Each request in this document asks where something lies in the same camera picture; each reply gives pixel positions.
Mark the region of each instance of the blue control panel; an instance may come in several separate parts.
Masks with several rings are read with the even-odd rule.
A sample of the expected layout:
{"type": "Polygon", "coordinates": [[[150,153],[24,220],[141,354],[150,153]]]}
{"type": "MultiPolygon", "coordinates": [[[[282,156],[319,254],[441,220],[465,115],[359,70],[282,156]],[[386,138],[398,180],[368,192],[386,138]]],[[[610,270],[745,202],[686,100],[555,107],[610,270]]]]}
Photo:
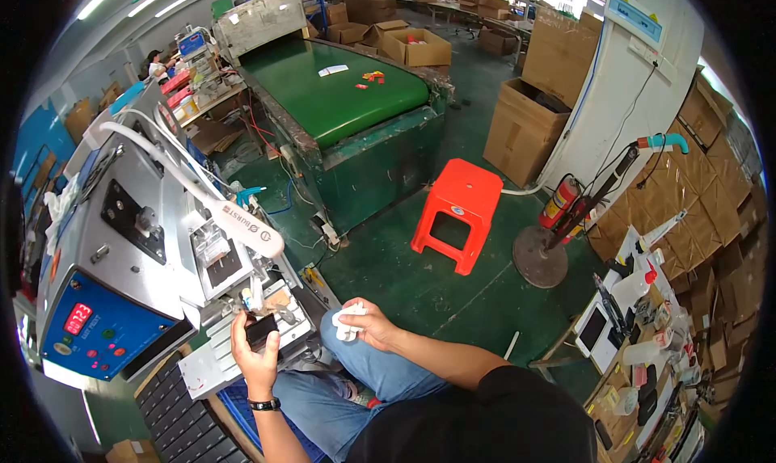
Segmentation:
{"type": "Polygon", "coordinates": [[[638,31],[655,42],[660,43],[663,26],[652,20],[647,14],[625,0],[609,0],[609,11],[621,19],[630,22],[638,31]]]}
{"type": "Polygon", "coordinates": [[[178,43],[178,50],[181,51],[181,56],[186,57],[204,45],[205,36],[202,34],[202,31],[198,31],[180,41],[178,43]]]}
{"type": "Polygon", "coordinates": [[[175,323],[77,271],[65,286],[43,352],[46,360],[79,374],[113,379],[175,323]]]}

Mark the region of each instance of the squeeze bottle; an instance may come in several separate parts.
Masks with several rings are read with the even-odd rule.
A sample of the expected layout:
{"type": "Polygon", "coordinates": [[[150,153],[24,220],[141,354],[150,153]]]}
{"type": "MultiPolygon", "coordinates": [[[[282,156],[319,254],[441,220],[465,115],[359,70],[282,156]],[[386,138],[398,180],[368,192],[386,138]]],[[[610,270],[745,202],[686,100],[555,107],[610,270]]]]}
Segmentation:
{"type": "Polygon", "coordinates": [[[615,297],[618,305],[631,306],[649,291],[649,286],[657,278],[657,271],[649,260],[647,263],[649,264],[648,271],[636,271],[612,286],[612,296],[615,297]]]}

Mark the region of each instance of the black cap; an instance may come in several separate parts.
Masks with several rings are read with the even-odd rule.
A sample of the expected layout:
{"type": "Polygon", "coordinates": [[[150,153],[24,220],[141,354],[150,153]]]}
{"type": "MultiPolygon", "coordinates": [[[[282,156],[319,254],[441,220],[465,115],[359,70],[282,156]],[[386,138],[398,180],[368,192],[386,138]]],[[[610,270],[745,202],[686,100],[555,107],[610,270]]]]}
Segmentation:
{"type": "Polygon", "coordinates": [[[157,54],[161,54],[161,51],[153,50],[148,53],[148,62],[152,63],[154,61],[154,57],[156,57],[157,54]]]}

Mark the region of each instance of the stool leg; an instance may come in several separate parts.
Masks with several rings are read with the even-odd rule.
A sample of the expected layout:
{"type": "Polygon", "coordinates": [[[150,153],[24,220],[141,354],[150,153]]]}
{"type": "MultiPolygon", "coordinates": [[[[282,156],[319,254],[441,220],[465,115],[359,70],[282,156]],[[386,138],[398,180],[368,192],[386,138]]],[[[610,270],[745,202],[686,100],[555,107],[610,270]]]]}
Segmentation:
{"type": "Polygon", "coordinates": [[[466,239],[466,244],[463,247],[463,259],[455,265],[456,273],[466,276],[472,272],[474,264],[477,263],[477,258],[480,256],[483,246],[485,246],[489,233],[490,223],[477,227],[472,225],[469,238],[466,239]]]}
{"type": "Polygon", "coordinates": [[[421,221],[418,223],[418,227],[415,228],[415,235],[412,237],[410,247],[417,253],[422,253],[423,248],[426,245],[426,239],[432,232],[432,225],[434,225],[434,218],[437,215],[437,208],[434,206],[432,198],[426,199],[426,205],[423,206],[423,213],[421,214],[421,221]]]}

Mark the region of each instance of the person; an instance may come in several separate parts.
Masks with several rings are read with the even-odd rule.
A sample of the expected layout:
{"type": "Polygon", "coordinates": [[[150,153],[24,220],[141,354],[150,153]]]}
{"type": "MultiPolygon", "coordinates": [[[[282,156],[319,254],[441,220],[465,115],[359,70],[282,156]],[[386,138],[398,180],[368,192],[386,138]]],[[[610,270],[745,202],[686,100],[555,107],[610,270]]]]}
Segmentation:
{"type": "Polygon", "coordinates": [[[170,67],[175,67],[175,59],[170,59],[167,63],[161,63],[159,58],[161,51],[150,51],[148,53],[148,75],[151,76],[161,86],[170,80],[167,75],[167,70],[170,67]]]}
{"type": "Polygon", "coordinates": [[[402,330],[361,298],[367,313],[340,321],[363,328],[355,341],[336,338],[334,312],[321,339],[381,401],[367,409],[352,383],[333,371],[277,372],[279,334],[263,354],[245,338],[247,316],[232,323],[232,354],[245,376],[268,463],[309,461],[277,408],[336,463],[413,461],[596,461],[594,425],[559,387],[482,348],[402,330]]]}

